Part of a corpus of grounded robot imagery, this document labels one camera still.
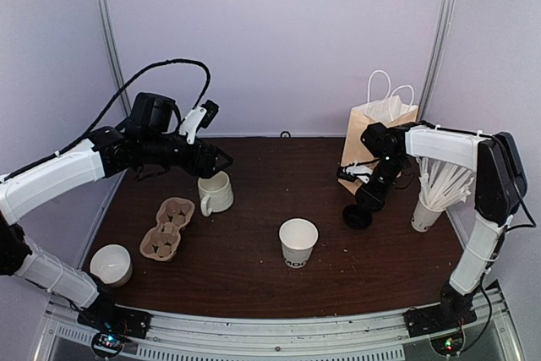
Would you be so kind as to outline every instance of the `paper cup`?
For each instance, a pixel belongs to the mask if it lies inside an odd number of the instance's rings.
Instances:
[[[308,262],[318,241],[318,229],[308,220],[291,219],[280,227],[281,251],[291,268],[302,268]]]
[[[417,206],[415,206],[412,217],[413,228],[418,232],[427,232],[435,221],[438,220],[441,212],[442,211],[432,211],[426,207],[421,200],[421,195],[419,195],[419,200],[417,201]]]

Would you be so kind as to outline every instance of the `metal pole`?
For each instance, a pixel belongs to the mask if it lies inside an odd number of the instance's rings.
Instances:
[[[120,61],[118,59],[117,46],[115,44],[114,35],[112,33],[111,16],[109,15],[109,7],[107,6],[107,0],[97,0],[98,8],[100,9],[101,16],[101,28],[103,29],[103,35],[107,46],[107,54],[109,57],[109,65],[111,66],[112,77],[117,89],[124,85],[124,78],[122,70],[120,68]],[[123,92],[120,95],[120,103],[124,115],[127,117],[131,113],[131,103],[129,102],[128,95]]]
[[[441,0],[440,18],[438,20],[438,27],[434,39],[434,46],[432,48],[432,54],[430,55],[429,69],[424,79],[421,102],[419,102],[419,119],[424,118],[424,115],[426,114],[430,103],[430,98],[432,96],[432,91],[434,90],[434,84],[438,75],[438,70],[440,69],[445,39],[447,37],[449,25],[451,23],[451,16],[454,6],[455,0]]]

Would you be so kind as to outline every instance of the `paper bag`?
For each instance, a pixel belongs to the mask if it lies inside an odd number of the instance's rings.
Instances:
[[[384,74],[387,78],[388,90],[385,98],[379,101],[370,101],[370,86],[375,74]],[[412,93],[412,100],[407,105],[402,103],[399,95],[395,93],[400,89],[409,89]],[[415,90],[411,85],[399,86],[391,92],[391,78],[387,72],[382,70],[374,71],[369,78],[367,102],[363,105],[352,108],[347,125],[346,142],[342,152],[341,166],[347,166],[354,162],[372,161],[374,157],[361,142],[361,134],[369,124],[382,122],[386,127],[393,127],[399,124],[414,122],[417,119],[418,106],[413,105]],[[355,194],[362,184],[360,180],[348,182],[338,179],[347,190]]]

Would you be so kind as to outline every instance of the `white mug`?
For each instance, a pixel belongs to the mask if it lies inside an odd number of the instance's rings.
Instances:
[[[210,179],[199,178],[197,187],[201,198],[201,213],[205,217],[226,211],[233,204],[231,181],[223,171]]]

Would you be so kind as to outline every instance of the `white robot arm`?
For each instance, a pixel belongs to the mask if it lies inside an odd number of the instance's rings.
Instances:
[[[383,208],[396,177],[410,166],[409,156],[433,158],[477,173],[473,232],[458,266],[441,290],[441,305],[428,310],[429,315],[424,310],[422,315],[417,311],[407,316],[408,325],[415,326],[410,329],[413,335],[457,326],[471,316],[473,295],[495,260],[505,230],[527,190],[514,139],[508,133],[487,135],[441,129],[427,123],[389,129],[382,123],[374,123],[368,126],[361,141],[379,163],[368,181],[358,188],[357,204],[344,209],[344,219],[353,228],[367,227],[372,222],[372,213]],[[358,175],[347,169],[341,168],[338,176],[350,181],[356,179]],[[423,325],[426,320],[436,322],[427,327]]]
[[[99,330],[117,332],[124,321],[132,336],[144,337],[149,325],[145,312],[127,312],[114,305],[110,292],[95,277],[75,270],[25,236],[17,222],[28,212],[84,183],[109,178],[129,167],[159,165],[164,173],[181,167],[187,173],[210,178],[232,164],[232,158],[195,137],[217,114],[211,101],[196,107],[176,131],[165,133],[177,107],[173,99],[139,93],[132,113],[116,128],[89,133],[75,147],[24,171],[0,177],[0,275],[16,275],[66,298],[83,313],[82,321]]]

